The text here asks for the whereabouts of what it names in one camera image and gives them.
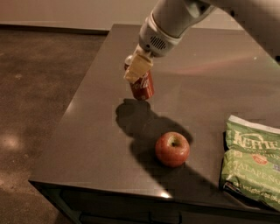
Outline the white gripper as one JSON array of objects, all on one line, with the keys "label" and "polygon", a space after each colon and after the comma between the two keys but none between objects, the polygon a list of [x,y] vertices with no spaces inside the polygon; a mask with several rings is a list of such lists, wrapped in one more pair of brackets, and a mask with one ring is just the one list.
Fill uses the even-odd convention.
[{"label": "white gripper", "polygon": [[[182,39],[181,16],[153,11],[144,21],[139,33],[139,45],[154,57],[164,57]],[[133,84],[153,66],[143,55],[129,55],[125,60],[124,79]]]}]

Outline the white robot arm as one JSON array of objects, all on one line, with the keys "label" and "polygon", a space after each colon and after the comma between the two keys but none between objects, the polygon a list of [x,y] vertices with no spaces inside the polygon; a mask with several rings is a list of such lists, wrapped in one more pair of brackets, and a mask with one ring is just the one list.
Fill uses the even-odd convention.
[{"label": "white robot arm", "polygon": [[280,58],[280,0],[158,0],[141,26],[124,79],[142,78],[196,28],[243,29],[275,61]]}]

